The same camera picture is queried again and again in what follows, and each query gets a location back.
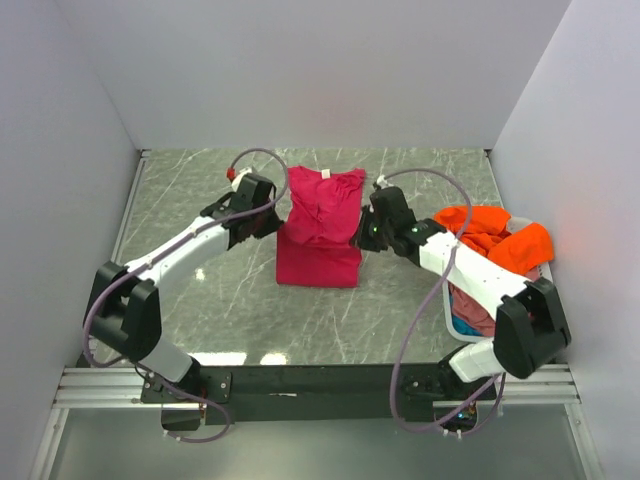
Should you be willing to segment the magenta t shirt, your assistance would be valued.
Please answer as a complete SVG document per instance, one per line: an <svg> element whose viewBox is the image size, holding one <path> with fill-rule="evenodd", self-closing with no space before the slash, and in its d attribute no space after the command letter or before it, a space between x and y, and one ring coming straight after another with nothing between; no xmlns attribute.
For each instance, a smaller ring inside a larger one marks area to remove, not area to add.
<svg viewBox="0 0 640 480"><path fill-rule="evenodd" d="M277 232L276 282L357 287L362 254L350 241L359 225L366 172L295 166L288 173L292 208Z"/></svg>

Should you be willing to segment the orange t shirt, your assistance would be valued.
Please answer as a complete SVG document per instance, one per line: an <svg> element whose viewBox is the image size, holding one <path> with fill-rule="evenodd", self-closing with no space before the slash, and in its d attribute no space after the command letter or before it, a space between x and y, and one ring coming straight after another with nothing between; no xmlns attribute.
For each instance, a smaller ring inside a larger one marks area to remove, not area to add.
<svg viewBox="0 0 640 480"><path fill-rule="evenodd" d="M500 267L525 275L534 267L554 259L549 232L533 222L519 231L511 231L511 214L498 206L473 206L471 221L461 235L470 249Z"/></svg>

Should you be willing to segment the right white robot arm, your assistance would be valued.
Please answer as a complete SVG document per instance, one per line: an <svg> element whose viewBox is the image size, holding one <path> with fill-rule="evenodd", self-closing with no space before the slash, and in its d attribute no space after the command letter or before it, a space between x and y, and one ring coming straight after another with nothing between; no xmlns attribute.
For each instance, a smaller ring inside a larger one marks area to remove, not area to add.
<svg viewBox="0 0 640 480"><path fill-rule="evenodd" d="M532 281L498 266L432 219L417 220L397 186L376 187L361 210L353 246L392 250L417 267L438 274L476 301L495 322L492 336L445 356L426 379L405 379L414 393L424 387L437 399L461 399L475 382L508 373L530 377L571 343L558 290L541 277Z"/></svg>

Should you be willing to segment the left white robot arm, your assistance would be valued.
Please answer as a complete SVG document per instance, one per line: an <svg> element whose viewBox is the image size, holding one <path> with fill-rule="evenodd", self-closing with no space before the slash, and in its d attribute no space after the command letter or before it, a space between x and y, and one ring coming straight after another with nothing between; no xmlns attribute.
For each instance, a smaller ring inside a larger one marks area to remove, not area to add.
<svg viewBox="0 0 640 480"><path fill-rule="evenodd" d="M164 337L161 293L246 239L276 232L283 224L276 193L271 180L247 170L176 237L125 265L103 264L92 286L85 333L164 378L164 389L176 401L201 395L200 363Z"/></svg>

